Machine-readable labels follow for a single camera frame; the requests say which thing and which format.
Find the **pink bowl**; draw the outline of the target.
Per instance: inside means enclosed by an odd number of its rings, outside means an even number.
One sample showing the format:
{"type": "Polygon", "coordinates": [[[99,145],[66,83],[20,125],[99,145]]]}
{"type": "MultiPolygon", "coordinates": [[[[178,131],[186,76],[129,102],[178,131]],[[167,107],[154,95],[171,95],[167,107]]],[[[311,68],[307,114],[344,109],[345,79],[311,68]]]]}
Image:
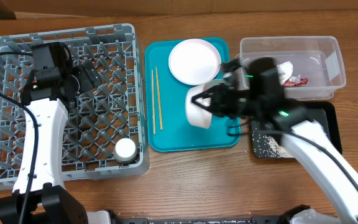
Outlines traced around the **pink bowl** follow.
{"type": "Polygon", "coordinates": [[[209,111],[206,111],[191,102],[193,96],[202,93],[203,91],[205,91],[205,89],[206,87],[204,84],[195,86],[188,90],[185,100],[185,113],[188,122],[192,126],[209,129],[209,127],[211,126],[213,115],[209,111]]]}

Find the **large pink plate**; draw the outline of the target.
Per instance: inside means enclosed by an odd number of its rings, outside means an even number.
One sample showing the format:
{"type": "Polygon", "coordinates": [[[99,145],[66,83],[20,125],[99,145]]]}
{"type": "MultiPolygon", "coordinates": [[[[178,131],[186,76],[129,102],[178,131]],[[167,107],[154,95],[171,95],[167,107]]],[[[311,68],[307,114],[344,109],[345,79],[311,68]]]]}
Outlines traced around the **large pink plate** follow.
{"type": "Polygon", "coordinates": [[[187,85],[202,85],[220,71],[221,56],[217,48],[203,39],[187,39],[178,43],[168,57],[171,74],[187,85]]]}

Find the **white rice pile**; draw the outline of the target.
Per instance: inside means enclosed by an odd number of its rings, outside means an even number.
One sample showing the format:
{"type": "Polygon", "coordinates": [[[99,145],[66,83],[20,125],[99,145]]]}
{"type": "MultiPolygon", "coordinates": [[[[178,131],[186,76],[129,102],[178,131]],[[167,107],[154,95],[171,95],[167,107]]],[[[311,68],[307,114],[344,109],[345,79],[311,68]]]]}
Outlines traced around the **white rice pile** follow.
{"type": "Polygon", "coordinates": [[[258,159],[291,159],[293,156],[280,146],[272,136],[252,132],[253,155],[258,159]]]}

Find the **white napkin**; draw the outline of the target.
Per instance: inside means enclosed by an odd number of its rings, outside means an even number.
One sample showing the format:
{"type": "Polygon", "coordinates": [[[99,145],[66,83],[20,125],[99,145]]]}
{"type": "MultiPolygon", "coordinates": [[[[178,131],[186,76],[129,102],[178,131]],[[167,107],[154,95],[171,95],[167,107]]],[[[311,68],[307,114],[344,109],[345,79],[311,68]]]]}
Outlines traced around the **white napkin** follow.
{"type": "Polygon", "coordinates": [[[280,84],[284,85],[293,74],[293,64],[290,61],[283,62],[277,65],[277,70],[280,84]]]}

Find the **red snack wrapper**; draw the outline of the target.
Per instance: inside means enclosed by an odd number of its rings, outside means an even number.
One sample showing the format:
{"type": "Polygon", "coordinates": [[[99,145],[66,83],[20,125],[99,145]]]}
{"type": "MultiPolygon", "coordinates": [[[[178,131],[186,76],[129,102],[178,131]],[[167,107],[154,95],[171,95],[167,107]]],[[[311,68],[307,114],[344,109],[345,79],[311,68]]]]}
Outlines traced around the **red snack wrapper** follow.
{"type": "Polygon", "coordinates": [[[290,77],[287,79],[283,86],[284,87],[299,87],[302,85],[306,85],[308,83],[307,78],[301,78],[301,77],[290,77]]]}

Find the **grey bowl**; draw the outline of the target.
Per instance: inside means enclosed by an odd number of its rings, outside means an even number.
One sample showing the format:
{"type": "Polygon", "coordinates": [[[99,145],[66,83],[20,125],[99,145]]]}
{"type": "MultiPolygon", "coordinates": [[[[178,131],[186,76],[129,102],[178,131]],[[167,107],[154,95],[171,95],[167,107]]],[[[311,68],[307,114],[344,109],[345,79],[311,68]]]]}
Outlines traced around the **grey bowl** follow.
{"type": "Polygon", "coordinates": [[[225,81],[224,79],[213,79],[211,80],[210,82],[204,84],[204,88],[203,90],[207,90],[207,89],[210,89],[216,85],[220,85],[220,84],[224,84],[224,85],[227,85],[228,82],[225,81]]]}

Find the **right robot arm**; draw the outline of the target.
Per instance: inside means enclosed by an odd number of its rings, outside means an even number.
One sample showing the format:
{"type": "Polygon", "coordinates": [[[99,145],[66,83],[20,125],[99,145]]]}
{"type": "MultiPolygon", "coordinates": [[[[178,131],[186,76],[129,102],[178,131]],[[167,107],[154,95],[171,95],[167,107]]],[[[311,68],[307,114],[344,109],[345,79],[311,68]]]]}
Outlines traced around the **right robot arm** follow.
{"type": "Polygon", "coordinates": [[[223,63],[222,79],[191,88],[185,111],[192,126],[205,127],[212,115],[246,119],[260,124],[261,135],[280,135],[281,145],[318,184],[337,216],[299,205],[278,217],[277,223],[358,223],[358,173],[333,146],[323,127],[312,120],[303,103],[288,98],[279,81],[276,61],[262,57],[244,67],[250,87],[239,90],[234,71],[237,59],[223,63]]]}

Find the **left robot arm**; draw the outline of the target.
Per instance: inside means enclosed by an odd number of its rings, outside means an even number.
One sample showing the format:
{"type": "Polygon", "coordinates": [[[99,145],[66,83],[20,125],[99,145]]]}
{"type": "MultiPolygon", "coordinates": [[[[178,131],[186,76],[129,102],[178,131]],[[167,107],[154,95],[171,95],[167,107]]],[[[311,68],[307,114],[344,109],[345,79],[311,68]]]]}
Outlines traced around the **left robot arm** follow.
{"type": "Polygon", "coordinates": [[[63,133],[70,103],[102,84],[93,64],[73,65],[62,42],[31,48],[35,68],[17,105],[25,111],[21,170],[12,195],[0,198],[2,223],[88,223],[84,206],[64,187],[63,133]]]}

